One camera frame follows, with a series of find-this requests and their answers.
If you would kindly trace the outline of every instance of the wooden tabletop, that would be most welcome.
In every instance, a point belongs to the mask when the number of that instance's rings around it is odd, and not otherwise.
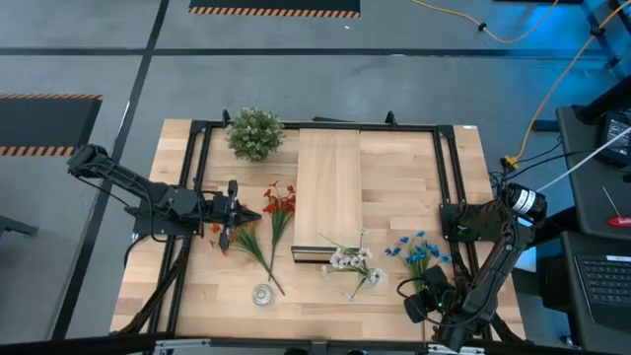
[[[177,184],[186,148],[190,120],[167,119],[154,159],[150,179]],[[469,203],[493,198],[482,146],[475,126],[455,126],[462,177]],[[227,147],[223,129],[213,129],[203,189],[226,189],[228,180],[239,182],[238,198],[254,211],[260,211],[267,186],[278,180],[285,187],[297,184],[299,130],[286,130],[287,137],[277,153],[264,163],[237,160]],[[201,139],[197,140],[188,187],[193,186]],[[443,142],[450,193],[456,187],[449,161],[447,141]],[[370,234],[363,243],[373,252],[370,267],[386,272],[382,284],[359,291],[353,302],[344,295],[357,283],[354,274],[322,277],[321,265],[294,263],[290,251],[294,226],[291,224],[276,251],[274,275],[287,296],[276,287],[271,306],[254,304],[251,291],[266,283],[263,268],[246,254],[229,249],[223,255],[218,236],[206,229],[205,239],[194,238],[177,320],[177,335],[244,338],[295,338],[336,340],[431,341],[430,324],[413,324],[404,312],[396,285],[408,278],[398,258],[384,255],[387,246],[399,238],[426,231],[425,238],[449,252],[442,238],[438,205],[440,185],[432,135],[419,132],[360,132],[362,218]],[[257,227],[263,254],[271,250],[270,220],[265,215]],[[480,264],[492,244],[476,243]],[[156,287],[164,245],[147,240],[129,255],[118,302],[111,322],[116,330],[127,325]],[[448,277],[450,264],[443,265]],[[159,329],[165,329],[171,304],[167,295]],[[499,315],[517,335],[524,337],[513,279],[509,277],[499,294]],[[434,319],[440,315],[433,313]]]

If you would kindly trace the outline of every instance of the wooden block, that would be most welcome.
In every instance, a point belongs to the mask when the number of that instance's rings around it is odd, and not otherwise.
[[[301,129],[297,189],[296,261],[321,261],[323,253],[333,254],[335,247],[322,236],[349,248],[361,246],[359,131]]]

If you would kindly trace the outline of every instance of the warning stripe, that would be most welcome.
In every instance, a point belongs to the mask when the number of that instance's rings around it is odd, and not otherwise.
[[[70,157],[75,147],[0,147],[4,157]]]
[[[0,99],[91,99],[102,100],[103,95],[92,94],[0,94]]]
[[[359,19],[362,14],[355,11],[325,11],[325,10],[292,10],[292,9],[259,9],[259,8],[227,8],[212,6],[193,6],[188,9],[189,14],[195,15],[252,15],[252,16],[281,16],[281,17],[319,17]]]

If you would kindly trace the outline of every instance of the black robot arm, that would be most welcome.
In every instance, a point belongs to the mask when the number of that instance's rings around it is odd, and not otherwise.
[[[202,223],[221,223],[221,249],[228,247],[230,229],[260,219],[260,215],[244,208],[237,200],[238,185],[228,183],[228,195],[212,192],[212,200],[205,200],[201,191],[163,182],[152,182],[115,163],[105,148],[97,145],[81,147],[68,161],[68,173],[77,178],[103,178],[141,198],[140,207],[127,207],[136,217],[134,232],[152,234],[202,233]]]
[[[545,221],[546,207],[543,195],[511,183],[496,199],[463,208],[465,212],[454,220],[456,227],[474,236],[498,236],[490,238],[495,245],[479,272],[474,277],[462,273],[455,286],[447,282],[439,266],[428,269],[423,278],[425,289],[404,303],[412,320],[436,323],[433,339],[456,352],[490,323],[502,325],[496,315],[497,295]],[[443,314],[440,322],[427,319],[434,310]]]

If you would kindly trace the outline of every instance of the concrete floor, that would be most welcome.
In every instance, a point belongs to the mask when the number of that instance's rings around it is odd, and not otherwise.
[[[103,94],[91,142],[109,149],[130,98],[139,55],[43,51],[18,56],[3,48],[144,48],[159,3],[1,2],[0,92]],[[491,0],[441,4],[487,22],[503,37],[522,33],[546,10],[545,5]],[[609,11],[602,1],[590,0],[588,5],[599,20]],[[154,56],[121,160],[144,176],[165,118],[216,119],[224,108],[237,112],[241,107],[273,110],[288,120],[319,115],[377,122],[393,110],[402,123],[475,124],[487,166],[495,171],[499,158],[519,149],[536,107],[587,40],[590,28],[585,7],[559,6],[539,30],[508,47],[464,19],[407,0],[362,0],[358,20],[194,16],[186,8],[187,1],[170,1],[157,48],[516,48],[530,50],[532,56]],[[630,54],[631,36],[618,19],[606,37],[616,54]],[[580,60],[542,118],[554,119],[556,107],[586,104],[614,85],[617,77],[603,69],[605,61],[593,56]],[[617,71],[630,73],[629,60],[623,59]],[[526,156],[552,147],[556,137],[532,134]],[[539,187],[565,169],[563,161],[555,161],[521,175],[517,182]],[[65,159],[11,157],[0,158],[0,191],[0,214],[40,227],[35,238],[6,234],[0,241],[0,283],[5,286],[0,288],[0,343],[43,340],[54,324],[96,192],[65,174]],[[552,213],[573,204],[566,180],[546,195]],[[68,336],[107,333],[132,223],[118,202],[108,204]],[[561,346],[557,338],[568,332],[565,317],[544,309],[536,296],[520,293],[518,298],[528,338]]]

